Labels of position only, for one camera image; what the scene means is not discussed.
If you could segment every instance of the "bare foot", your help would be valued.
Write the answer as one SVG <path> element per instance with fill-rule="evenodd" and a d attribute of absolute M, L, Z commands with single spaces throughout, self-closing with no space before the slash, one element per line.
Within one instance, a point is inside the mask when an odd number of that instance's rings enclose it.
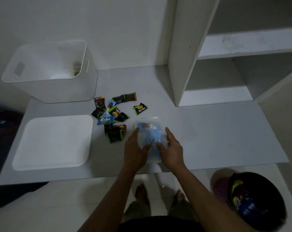
<path fill-rule="evenodd" d="M 136 201 L 145 203 L 148 207 L 150 207 L 147 190 L 143 183 L 136 188 L 135 198 Z"/>
<path fill-rule="evenodd" d="M 183 200 L 186 200 L 186 197 L 185 197 L 184 193 L 182 193 L 181 190 L 178 190 L 174 196 L 172 207 L 175 207 L 177 203 L 179 203 Z"/>

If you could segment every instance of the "white shelf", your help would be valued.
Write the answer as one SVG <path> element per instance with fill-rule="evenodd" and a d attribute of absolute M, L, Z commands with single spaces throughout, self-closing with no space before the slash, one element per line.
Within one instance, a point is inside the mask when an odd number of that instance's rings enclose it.
<path fill-rule="evenodd" d="M 292 28 L 207 35 L 198 60 L 292 52 Z"/>
<path fill-rule="evenodd" d="M 197 61 L 179 106 L 250 101 L 252 97 L 231 59 Z"/>

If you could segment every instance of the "white plastic bin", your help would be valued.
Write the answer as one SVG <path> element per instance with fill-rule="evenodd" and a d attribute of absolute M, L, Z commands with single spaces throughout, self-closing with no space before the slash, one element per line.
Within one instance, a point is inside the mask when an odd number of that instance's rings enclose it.
<path fill-rule="evenodd" d="M 69 40 L 19 47 L 2 80 L 45 103 L 90 100 L 97 73 L 86 42 Z"/>

